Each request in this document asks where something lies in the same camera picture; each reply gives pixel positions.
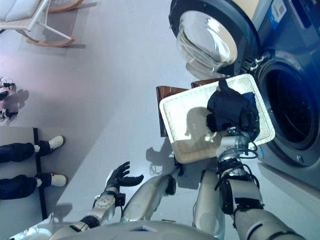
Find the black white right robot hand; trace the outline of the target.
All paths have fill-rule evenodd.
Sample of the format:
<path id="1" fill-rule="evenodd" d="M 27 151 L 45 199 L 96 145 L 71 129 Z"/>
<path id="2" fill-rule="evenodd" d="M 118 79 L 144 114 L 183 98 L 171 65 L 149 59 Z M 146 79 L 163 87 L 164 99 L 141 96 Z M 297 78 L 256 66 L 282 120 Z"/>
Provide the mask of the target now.
<path id="1" fill-rule="evenodd" d="M 242 109 L 239 114 L 238 124 L 227 129 L 228 136 L 240 134 L 246 134 L 251 142 L 260 134 L 260 117 L 255 104 L 250 104 Z"/>

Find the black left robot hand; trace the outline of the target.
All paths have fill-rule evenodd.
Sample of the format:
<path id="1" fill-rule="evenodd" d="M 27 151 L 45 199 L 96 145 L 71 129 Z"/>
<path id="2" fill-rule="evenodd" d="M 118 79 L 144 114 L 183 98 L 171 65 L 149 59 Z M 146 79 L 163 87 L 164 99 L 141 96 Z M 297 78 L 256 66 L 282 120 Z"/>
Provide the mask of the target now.
<path id="1" fill-rule="evenodd" d="M 134 187 L 139 185 L 144 179 L 143 174 L 134 177 L 128 176 L 129 173 L 130 162 L 126 161 L 111 172 L 106 180 L 104 190 L 119 193 L 120 187 Z"/>

